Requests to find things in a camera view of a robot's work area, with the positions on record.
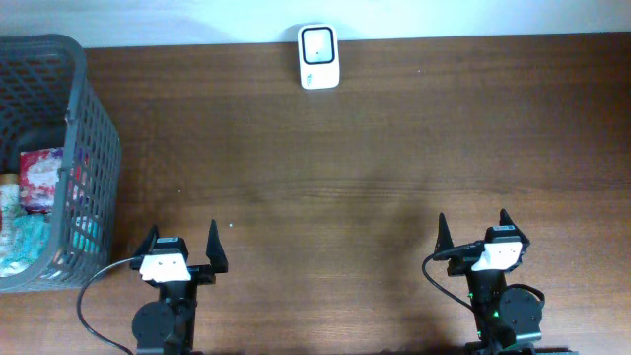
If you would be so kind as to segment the white tube with cork cap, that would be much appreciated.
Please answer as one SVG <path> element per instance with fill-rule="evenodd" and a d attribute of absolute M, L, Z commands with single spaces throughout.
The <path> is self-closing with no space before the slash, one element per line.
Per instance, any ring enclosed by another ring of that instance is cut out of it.
<path fill-rule="evenodd" d="M 1 257 L 6 257 L 15 243 L 14 220 L 21 212 L 18 174 L 1 175 Z"/>

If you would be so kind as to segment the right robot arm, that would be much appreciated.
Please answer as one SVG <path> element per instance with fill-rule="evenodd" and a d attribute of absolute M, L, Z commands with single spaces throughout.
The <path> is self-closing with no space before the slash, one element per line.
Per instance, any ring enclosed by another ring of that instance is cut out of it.
<path fill-rule="evenodd" d="M 422 263 L 426 279 L 474 316 L 478 340 L 464 346 L 466 354 L 570 354 L 568 348 L 538 348 L 545 295 L 525 285 L 511 284 L 506 275 L 523 262 L 530 240 L 506 210 L 499 223 L 489 227 L 482 240 L 456 246 L 446 216 L 438 220 L 438 236 L 433 253 Z M 427 271 L 430 261 L 445 261 L 450 277 L 466 278 L 465 301 L 436 282 Z"/>

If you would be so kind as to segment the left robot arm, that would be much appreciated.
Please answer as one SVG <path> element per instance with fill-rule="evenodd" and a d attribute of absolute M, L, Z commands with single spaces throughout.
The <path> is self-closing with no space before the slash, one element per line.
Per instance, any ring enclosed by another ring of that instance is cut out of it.
<path fill-rule="evenodd" d="M 159 299 L 134 315 L 131 329 L 137 354 L 193 352 L 197 289 L 214 284 L 216 276 L 229 268 L 215 221 L 210 224 L 205 254 L 207 263 L 189 265 L 185 240 L 162 237 L 156 225 L 151 227 L 130 262 L 144 282 L 159 290 Z"/>

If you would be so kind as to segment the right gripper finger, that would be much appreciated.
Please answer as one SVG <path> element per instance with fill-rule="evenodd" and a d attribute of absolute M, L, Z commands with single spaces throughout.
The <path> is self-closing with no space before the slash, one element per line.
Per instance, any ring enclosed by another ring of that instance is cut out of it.
<path fill-rule="evenodd" d="M 454 247 L 451 232 L 444 213 L 439 214 L 438 236 L 434 248 L 434 253 L 441 253 Z"/>
<path fill-rule="evenodd" d="M 505 208 L 500 210 L 499 225 L 515 227 L 515 223 L 513 222 L 511 216 L 509 215 L 508 211 Z"/>

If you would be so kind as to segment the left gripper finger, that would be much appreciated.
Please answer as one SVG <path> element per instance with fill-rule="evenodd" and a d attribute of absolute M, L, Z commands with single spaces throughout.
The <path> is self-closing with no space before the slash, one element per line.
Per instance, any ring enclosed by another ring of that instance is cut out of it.
<path fill-rule="evenodd" d="M 158 226 L 153 225 L 150 228 L 147 234 L 147 237 L 143 240 L 139 248 L 134 252 L 133 256 L 141 257 L 148 254 L 153 249 L 154 243 L 158 237 L 159 237 Z"/>
<path fill-rule="evenodd" d="M 206 256 L 209 259 L 210 266 L 214 273 L 228 272 L 229 261 L 227 260 L 226 254 L 223 250 L 219 238 L 217 222 L 215 219 L 211 221 L 211 225 L 209 228 Z"/>

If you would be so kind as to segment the teal packet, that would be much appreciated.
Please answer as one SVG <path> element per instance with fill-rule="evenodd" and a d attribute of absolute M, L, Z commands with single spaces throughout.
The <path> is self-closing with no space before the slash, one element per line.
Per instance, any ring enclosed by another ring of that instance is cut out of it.
<path fill-rule="evenodd" d="M 1 277 L 22 273 L 42 255 L 50 237 L 49 216 L 26 214 L 16 217 L 1 231 Z"/>

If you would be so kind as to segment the red purple tissue pack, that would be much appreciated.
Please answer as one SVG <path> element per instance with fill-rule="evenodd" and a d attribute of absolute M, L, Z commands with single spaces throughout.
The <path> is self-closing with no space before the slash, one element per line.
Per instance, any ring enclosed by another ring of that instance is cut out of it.
<path fill-rule="evenodd" d="M 27 212 L 52 211 L 62 159 L 62 147 L 20 153 L 20 203 Z"/>

